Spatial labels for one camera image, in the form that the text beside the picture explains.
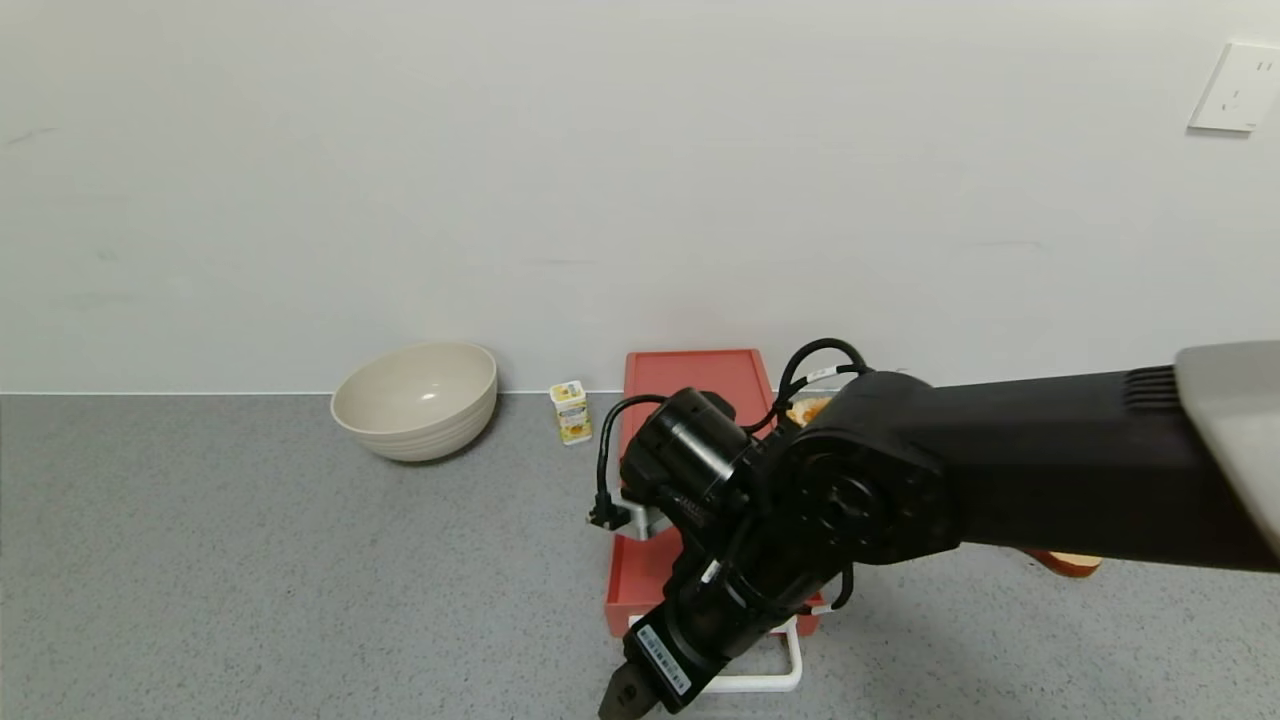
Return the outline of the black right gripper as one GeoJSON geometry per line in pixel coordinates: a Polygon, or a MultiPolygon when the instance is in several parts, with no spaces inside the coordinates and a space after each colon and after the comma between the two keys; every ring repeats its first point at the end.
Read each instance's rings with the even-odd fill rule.
{"type": "Polygon", "coordinates": [[[769,632],[769,573],[760,559],[680,559],[663,600],[623,637],[600,720],[636,720],[655,706],[677,714],[769,632]]]}

